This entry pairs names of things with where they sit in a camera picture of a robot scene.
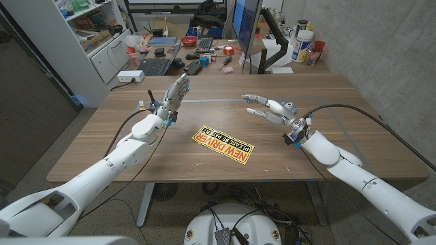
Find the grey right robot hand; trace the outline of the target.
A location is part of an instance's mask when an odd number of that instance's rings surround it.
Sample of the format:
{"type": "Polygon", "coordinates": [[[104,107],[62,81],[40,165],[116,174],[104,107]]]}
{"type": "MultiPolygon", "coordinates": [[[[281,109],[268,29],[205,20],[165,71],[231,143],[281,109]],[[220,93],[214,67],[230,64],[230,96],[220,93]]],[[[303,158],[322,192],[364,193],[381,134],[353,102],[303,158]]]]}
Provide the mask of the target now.
{"type": "Polygon", "coordinates": [[[291,134],[297,137],[299,133],[307,133],[307,124],[305,119],[297,119],[294,113],[291,112],[281,103],[267,99],[265,97],[254,94],[242,94],[241,97],[248,103],[259,103],[270,109],[270,112],[263,112],[253,108],[247,108],[247,112],[261,118],[265,118],[268,122],[274,125],[285,125],[291,129],[291,134]]]}

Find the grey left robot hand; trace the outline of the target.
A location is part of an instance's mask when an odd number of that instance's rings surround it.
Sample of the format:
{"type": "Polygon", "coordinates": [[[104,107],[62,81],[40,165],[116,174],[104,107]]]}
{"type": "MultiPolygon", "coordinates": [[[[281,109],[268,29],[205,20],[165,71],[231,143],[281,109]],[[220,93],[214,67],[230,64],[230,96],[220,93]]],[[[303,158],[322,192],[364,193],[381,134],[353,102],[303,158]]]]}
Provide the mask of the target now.
{"type": "Polygon", "coordinates": [[[164,93],[159,105],[153,113],[160,117],[162,120],[176,122],[178,116],[177,110],[181,106],[181,101],[183,100],[183,97],[190,90],[189,83],[190,79],[188,75],[184,73],[164,93]]]}

